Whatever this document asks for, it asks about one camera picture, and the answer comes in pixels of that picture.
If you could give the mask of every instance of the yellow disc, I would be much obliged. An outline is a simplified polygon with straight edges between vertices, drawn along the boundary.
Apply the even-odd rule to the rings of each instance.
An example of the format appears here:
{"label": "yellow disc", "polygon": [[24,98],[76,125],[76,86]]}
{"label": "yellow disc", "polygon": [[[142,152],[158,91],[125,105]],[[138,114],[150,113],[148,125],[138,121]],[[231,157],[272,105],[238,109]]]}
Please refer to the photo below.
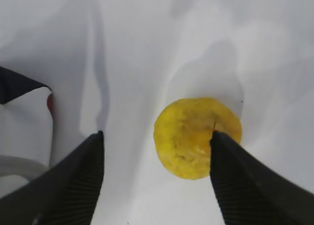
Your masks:
{"label": "yellow disc", "polygon": [[216,99],[181,99],[166,107],[154,131],[156,150],[164,167],[181,178],[208,176],[209,141],[214,129],[241,141],[239,118]]}

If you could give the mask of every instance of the white table surface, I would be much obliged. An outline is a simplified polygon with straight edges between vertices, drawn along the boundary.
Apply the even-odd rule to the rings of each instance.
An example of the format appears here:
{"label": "white table surface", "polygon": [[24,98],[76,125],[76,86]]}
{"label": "white table surface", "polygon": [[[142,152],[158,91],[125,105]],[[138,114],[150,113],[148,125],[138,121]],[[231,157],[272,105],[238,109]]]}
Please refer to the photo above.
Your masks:
{"label": "white table surface", "polygon": [[0,0],[0,65],[52,88],[52,165],[105,130],[92,225],[222,225],[209,178],[162,167],[154,121],[179,98],[216,97],[250,153],[314,192],[313,2]]}

